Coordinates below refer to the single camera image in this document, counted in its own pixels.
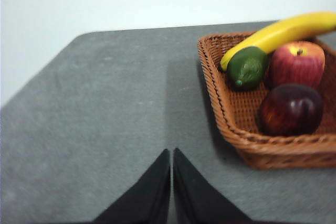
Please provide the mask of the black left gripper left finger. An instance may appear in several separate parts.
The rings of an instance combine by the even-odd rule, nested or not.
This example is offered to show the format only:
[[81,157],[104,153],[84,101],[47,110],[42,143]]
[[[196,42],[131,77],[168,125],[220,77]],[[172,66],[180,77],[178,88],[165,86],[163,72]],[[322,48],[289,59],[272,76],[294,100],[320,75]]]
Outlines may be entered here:
[[167,223],[170,192],[170,152],[164,149],[139,180],[93,222]]

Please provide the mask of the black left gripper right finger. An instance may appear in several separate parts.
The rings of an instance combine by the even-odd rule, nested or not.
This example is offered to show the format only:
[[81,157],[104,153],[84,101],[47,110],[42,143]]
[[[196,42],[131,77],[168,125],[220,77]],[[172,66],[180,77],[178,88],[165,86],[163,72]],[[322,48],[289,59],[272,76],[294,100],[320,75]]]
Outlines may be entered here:
[[176,148],[173,152],[174,190],[191,223],[249,223],[252,219],[216,190]]

